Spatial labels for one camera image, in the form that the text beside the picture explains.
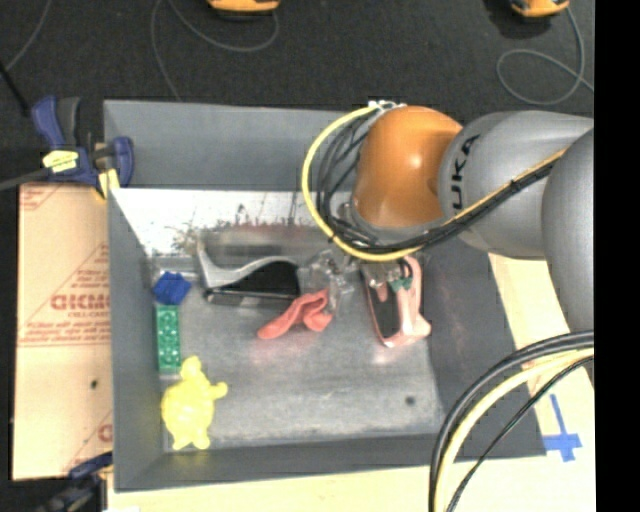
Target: pink cloth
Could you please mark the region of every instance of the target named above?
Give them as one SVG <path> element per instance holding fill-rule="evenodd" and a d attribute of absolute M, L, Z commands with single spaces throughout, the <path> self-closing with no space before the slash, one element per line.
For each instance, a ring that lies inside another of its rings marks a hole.
<path fill-rule="evenodd" d="M 324 311 L 329 301 L 329 290 L 307 293 L 293 300 L 282 315 L 258 329 L 258 337 L 272 340 L 282 336 L 296 324 L 304 324 L 315 332 L 323 331 L 333 319 L 333 314 Z"/>

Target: black mat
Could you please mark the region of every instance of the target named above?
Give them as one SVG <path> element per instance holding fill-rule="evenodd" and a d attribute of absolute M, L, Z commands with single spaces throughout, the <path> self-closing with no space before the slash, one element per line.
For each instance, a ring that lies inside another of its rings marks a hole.
<path fill-rule="evenodd" d="M 204 0 L 174 3 L 196 28 L 231 44 L 258 44 L 273 29 L 272 19 L 223 22 L 212 16 Z M 19 55 L 47 5 L 47 0 L 0 0 L 3 63 Z M 150 0 L 52 2 L 42 30 L 10 69 L 14 82 L 29 102 L 46 94 L 81 96 L 81 135 L 90 131 L 100 138 L 105 98 L 173 97 L 154 59 L 154 5 Z M 584 38 L 584 75 L 593 83 L 595 1 L 572 2 L 571 9 Z M 198 39 L 166 0 L 156 15 L 158 52 L 186 101 L 343 110 L 369 97 L 384 97 L 431 106 L 463 124 L 512 109 L 594 114 L 593 94 L 583 86 L 558 104 L 535 106 L 509 94 L 496 75 L 500 56 L 518 48 L 544 52 L 577 69 L 576 36 L 566 13 L 523 24 L 507 0 L 283 0 L 275 41 L 247 54 Z M 558 98 L 574 82 L 552 64 L 522 56 L 505 62 L 504 74 L 519 93 L 537 100 Z M 41 140 L 1 81 L 0 134 L 0 179 L 37 167 Z M 7 511 L 28 510 L 60 484 L 4 483 L 9 475 L 15 338 L 13 191 L 0 193 L 0 222 L 0 505 Z"/>

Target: green block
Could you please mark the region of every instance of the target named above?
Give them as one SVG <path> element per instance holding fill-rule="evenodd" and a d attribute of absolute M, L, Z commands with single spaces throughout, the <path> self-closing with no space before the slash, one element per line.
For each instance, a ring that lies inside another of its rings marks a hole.
<path fill-rule="evenodd" d="M 178 306 L 156 304 L 156 341 L 159 370 L 179 372 L 182 357 Z"/>

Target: yellow rubber duck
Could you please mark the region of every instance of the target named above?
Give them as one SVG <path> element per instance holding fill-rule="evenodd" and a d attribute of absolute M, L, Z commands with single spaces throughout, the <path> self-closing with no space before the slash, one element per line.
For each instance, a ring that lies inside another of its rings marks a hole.
<path fill-rule="evenodd" d="M 189 443 L 205 450 L 211 445 L 207 429 L 213 421 L 214 402 L 227 394 L 227 383 L 212 385 L 202 372 L 198 356 L 182 362 L 180 377 L 180 382 L 164 392 L 160 403 L 162 419 L 173 436 L 174 450 Z"/>

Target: pink object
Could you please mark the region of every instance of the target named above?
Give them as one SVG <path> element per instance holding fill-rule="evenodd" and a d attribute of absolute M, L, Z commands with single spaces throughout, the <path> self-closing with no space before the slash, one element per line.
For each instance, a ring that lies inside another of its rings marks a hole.
<path fill-rule="evenodd" d="M 329 301 L 329 290 L 307 293 L 293 300 L 282 315 L 258 329 L 258 337 L 272 340 L 282 336 L 292 326 L 303 323 L 315 332 L 323 331 L 333 319 L 333 315 L 324 311 Z"/>
<path fill-rule="evenodd" d="M 415 258 L 407 256 L 405 257 L 405 260 L 411 266 L 411 275 L 413 275 L 413 279 L 411 280 L 411 288 L 409 288 L 409 290 L 401 288 L 395 296 L 395 300 L 398 302 L 400 328 L 392 336 L 383 338 L 378 326 L 376 325 L 380 341 L 382 341 L 382 343 L 387 347 L 410 345 L 431 334 L 431 324 L 420 314 L 420 303 L 422 301 L 422 269 Z M 389 285 L 385 283 L 383 285 L 385 291 L 381 291 L 379 293 L 381 301 L 387 299 L 388 288 L 386 287 L 388 286 Z"/>

